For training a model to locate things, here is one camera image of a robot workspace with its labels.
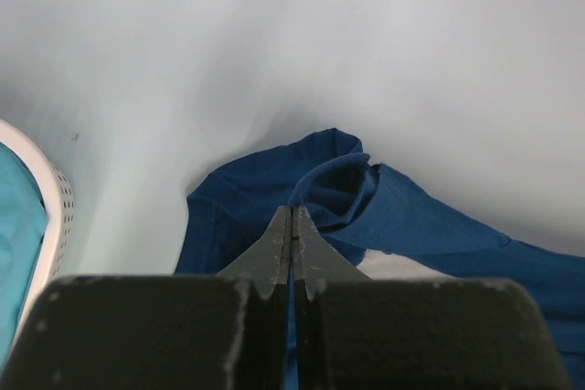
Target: turquoise fabric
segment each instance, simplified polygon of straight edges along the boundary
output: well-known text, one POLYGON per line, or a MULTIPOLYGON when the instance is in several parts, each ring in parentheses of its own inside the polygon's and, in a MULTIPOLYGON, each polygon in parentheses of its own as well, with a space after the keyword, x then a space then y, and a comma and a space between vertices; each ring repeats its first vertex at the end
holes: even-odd
POLYGON ((0 369, 10 352, 47 215, 35 179, 0 144, 0 369))

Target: white surface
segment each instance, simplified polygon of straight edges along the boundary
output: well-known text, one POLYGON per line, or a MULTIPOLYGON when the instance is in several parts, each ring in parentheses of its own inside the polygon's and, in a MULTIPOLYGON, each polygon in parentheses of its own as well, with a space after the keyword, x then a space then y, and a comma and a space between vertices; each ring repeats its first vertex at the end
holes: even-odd
POLYGON ((62 256, 67 250, 68 234, 73 226, 75 202, 69 182, 63 173, 22 132, 1 119, 0 143, 12 151, 28 168, 37 182, 47 213, 47 229, 20 315, 16 331, 18 333, 38 294, 51 279, 59 275, 62 256))
POLYGON ((206 172, 330 126, 585 255, 583 0, 0 0, 0 17, 0 114, 78 198, 66 271, 172 271, 206 172))

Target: blue cloth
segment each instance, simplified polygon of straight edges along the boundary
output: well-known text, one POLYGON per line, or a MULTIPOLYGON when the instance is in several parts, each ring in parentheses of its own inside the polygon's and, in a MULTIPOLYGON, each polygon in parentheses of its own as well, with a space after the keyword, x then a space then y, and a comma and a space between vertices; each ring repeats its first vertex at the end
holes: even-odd
POLYGON ((0 143, 0 369, 10 351, 46 227, 35 179, 0 143))
MULTIPOLYGON (((575 386, 585 390, 585 258, 513 240, 368 160, 358 138, 332 129, 221 166, 187 199, 176 271, 219 271, 261 236, 278 206, 305 205, 324 238, 355 265, 369 248, 456 277, 519 282, 540 306, 575 386)), ((293 315, 289 323, 293 388, 293 315)))

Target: white plastic rim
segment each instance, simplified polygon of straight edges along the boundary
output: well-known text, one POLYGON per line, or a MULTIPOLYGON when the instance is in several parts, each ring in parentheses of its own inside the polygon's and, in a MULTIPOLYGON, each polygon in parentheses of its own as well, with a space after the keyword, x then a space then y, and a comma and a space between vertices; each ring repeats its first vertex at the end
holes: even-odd
POLYGON ((37 264, 16 329, 16 340, 38 294, 59 274, 60 261, 72 226, 75 202, 65 175, 30 139, 3 120, 0 120, 0 142, 23 161, 37 181, 48 219, 37 264))

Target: navy blue shirt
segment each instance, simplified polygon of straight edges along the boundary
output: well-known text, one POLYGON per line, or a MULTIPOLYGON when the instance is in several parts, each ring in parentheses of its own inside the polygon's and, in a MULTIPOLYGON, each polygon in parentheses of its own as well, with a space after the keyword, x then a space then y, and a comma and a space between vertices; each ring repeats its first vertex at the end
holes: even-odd
MULTIPOLYGON (((517 281, 540 306, 575 386, 585 389, 585 258, 513 240, 368 160, 357 137, 332 129, 219 167, 187 199, 176 272, 220 271, 262 235, 278 206, 305 205, 354 265, 375 249, 455 277, 517 281)), ((293 314, 289 323, 287 384, 295 385, 293 314)))

